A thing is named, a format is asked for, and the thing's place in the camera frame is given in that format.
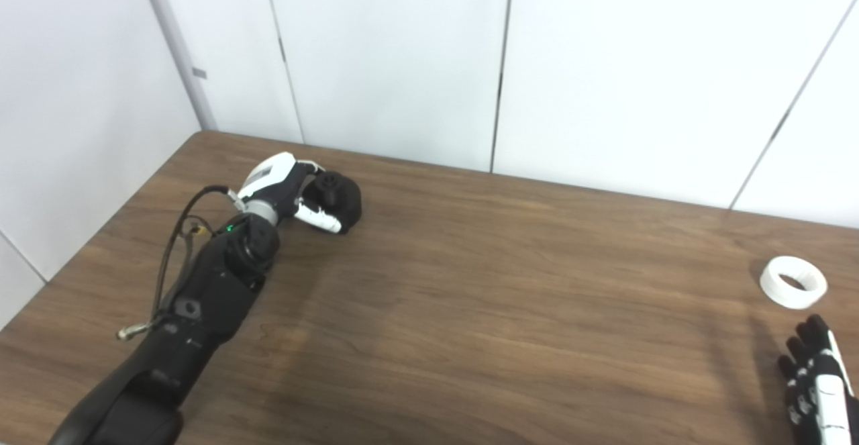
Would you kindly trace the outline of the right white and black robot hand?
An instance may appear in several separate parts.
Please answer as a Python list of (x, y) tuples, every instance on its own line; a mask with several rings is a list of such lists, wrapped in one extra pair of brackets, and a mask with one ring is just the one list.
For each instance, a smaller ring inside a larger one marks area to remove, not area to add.
[(838, 341), (819, 314), (808, 316), (776, 361), (785, 378), (786, 414), (795, 444), (856, 444), (858, 400)]

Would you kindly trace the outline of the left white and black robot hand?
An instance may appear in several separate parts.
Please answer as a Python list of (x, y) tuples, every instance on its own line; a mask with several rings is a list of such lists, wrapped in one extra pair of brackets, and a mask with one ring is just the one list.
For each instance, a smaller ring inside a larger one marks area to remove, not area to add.
[(318, 203), (303, 197), (305, 181), (319, 178), (325, 167), (312, 160), (300, 160), (291, 152), (279, 152), (252, 170), (242, 188), (234, 194), (240, 213), (257, 215), (276, 227), (283, 219), (295, 218), (332, 234), (346, 233), (346, 225)]

